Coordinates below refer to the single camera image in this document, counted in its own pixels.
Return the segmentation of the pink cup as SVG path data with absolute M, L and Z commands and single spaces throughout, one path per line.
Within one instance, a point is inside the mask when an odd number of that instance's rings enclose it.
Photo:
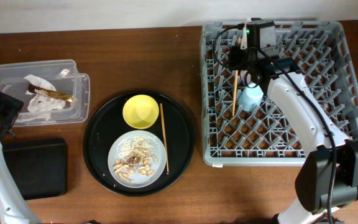
M 242 70 L 240 72 L 240 78 L 245 83 L 245 85 L 248 85 L 251 81 L 250 73 L 247 70 Z

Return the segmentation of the wooden chopstick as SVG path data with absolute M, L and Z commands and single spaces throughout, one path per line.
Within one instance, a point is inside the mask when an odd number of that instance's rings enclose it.
M 239 71 L 235 70 L 235 74 L 234 74 L 234 89 L 233 89 L 233 103 L 232 103 L 232 117 L 235 116 L 235 112 L 236 112 L 238 76 L 239 76 Z
M 166 158 L 166 170 L 167 170 L 167 174 L 169 174 L 170 168 L 169 168 L 169 158 L 168 158 L 167 137 L 166 137 L 166 130 L 165 130 L 165 119 L 164 119 L 164 113 L 163 113 L 163 104 L 160 103 L 159 107 L 160 107 L 160 117 L 161 117 L 161 124 L 162 124 L 163 143 L 164 143 L 166 157 L 167 157 Z

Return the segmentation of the light blue cup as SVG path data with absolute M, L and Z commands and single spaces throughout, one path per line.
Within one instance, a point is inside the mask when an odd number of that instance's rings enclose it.
M 242 106 L 242 110 L 246 112 L 253 112 L 261 104 L 263 96 L 261 87 L 255 83 L 250 83 L 241 91 L 237 98 L 237 105 Z

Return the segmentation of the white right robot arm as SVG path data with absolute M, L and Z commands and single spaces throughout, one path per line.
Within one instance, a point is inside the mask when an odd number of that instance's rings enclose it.
M 333 212 L 358 201 L 358 140 L 342 132 L 309 91 L 290 57 L 255 47 L 231 47 L 228 67 L 245 70 L 294 130 L 306 160 L 295 180 L 296 198 L 272 223 L 334 223 Z

